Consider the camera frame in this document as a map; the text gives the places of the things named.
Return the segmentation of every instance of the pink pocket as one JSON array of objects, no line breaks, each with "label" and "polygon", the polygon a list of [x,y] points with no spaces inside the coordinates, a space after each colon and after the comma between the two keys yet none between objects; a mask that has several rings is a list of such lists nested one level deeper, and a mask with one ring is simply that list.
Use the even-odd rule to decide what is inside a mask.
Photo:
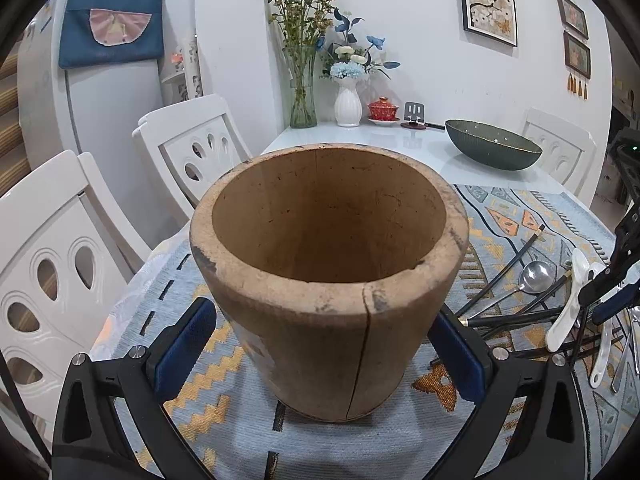
[{"label": "pink pocket", "polygon": [[104,46],[132,43],[145,31],[151,14],[91,9],[89,22],[94,40]]}]

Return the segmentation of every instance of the white chair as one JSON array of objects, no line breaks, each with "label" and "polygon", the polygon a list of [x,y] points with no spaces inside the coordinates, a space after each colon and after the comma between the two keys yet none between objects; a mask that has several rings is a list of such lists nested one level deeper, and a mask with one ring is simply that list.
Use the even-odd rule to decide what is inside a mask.
[{"label": "white chair", "polygon": [[133,139],[143,165],[182,223],[211,184],[251,158],[226,101],[216,94],[160,108],[139,124]]},{"label": "white chair", "polygon": [[[122,255],[112,255],[98,233],[105,230],[132,266],[146,261],[149,247],[90,153],[60,153],[0,198],[0,349],[49,443],[70,360],[91,349],[127,284],[116,262]],[[33,450],[3,403],[0,416]]]},{"label": "white chair", "polygon": [[542,148],[537,164],[583,202],[580,196],[596,150],[591,134],[575,124],[535,108],[527,113],[522,132]]}]

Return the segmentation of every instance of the refrigerator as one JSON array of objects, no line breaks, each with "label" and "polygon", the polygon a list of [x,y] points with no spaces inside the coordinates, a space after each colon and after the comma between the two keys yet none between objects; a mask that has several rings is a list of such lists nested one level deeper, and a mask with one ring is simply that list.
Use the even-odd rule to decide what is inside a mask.
[{"label": "refrigerator", "polygon": [[138,121],[162,107],[157,60],[62,70],[66,0],[49,0],[18,50],[18,108],[32,170],[64,150],[90,152],[133,227],[154,248],[181,226],[153,190],[134,148]]}]

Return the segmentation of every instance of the white table top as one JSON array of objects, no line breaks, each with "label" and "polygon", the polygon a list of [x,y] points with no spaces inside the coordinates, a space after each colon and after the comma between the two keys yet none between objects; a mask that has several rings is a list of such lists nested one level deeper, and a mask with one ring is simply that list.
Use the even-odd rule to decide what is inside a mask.
[{"label": "white table top", "polygon": [[341,128],[337,124],[322,123],[302,130],[288,128],[263,153],[323,142],[366,144],[402,153],[437,171],[450,184],[528,189],[548,193],[565,191],[560,183],[537,166],[522,171],[503,171],[479,164],[463,155],[445,131],[434,128],[414,131],[401,128],[399,125],[374,124]]}]

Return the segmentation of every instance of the tablecloth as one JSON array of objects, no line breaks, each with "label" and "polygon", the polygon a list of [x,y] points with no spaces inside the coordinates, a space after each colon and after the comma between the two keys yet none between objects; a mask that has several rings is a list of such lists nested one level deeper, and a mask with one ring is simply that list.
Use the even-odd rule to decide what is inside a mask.
[{"label": "tablecloth", "polygon": [[[608,264],[614,237],[567,194],[492,187],[456,186],[468,213],[470,243],[457,279],[447,297],[455,312],[513,257],[542,223],[543,235],[522,262],[486,295],[476,309],[514,286],[523,266],[532,260],[552,265],[556,276],[570,268],[578,247],[590,262]],[[183,231],[154,256],[136,277],[142,292],[129,294],[114,308],[91,357],[123,356],[131,346],[150,345],[160,331],[173,324],[193,298],[209,296]],[[152,266],[162,264],[154,278]],[[638,278],[632,269],[627,281]],[[570,285],[545,302],[545,308],[564,305]],[[485,315],[510,314],[531,297],[518,293]],[[626,317],[619,316],[628,333]],[[489,341],[509,350],[544,345],[548,324],[512,330]],[[592,358],[579,362],[575,375],[586,427],[587,478],[611,456],[640,411],[640,382],[625,364],[622,387],[610,390],[624,339],[611,351],[607,375],[593,390],[588,385]],[[194,366],[180,395],[164,407],[178,430],[204,464],[220,480],[231,479],[421,479],[451,443],[474,406],[461,399],[446,370],[429,362],[435,353],[425,341],[405,371],[398,389],[372,414],[349,424],[308,420],[286,408],[262,384],[228,322],[218,317],[216,331]],[[510,409],[502,432],[480,472],[498,464],[516,427],[524,399]],[[118,414],[140,464],[159,474],[127,412],[116,400]]]}]

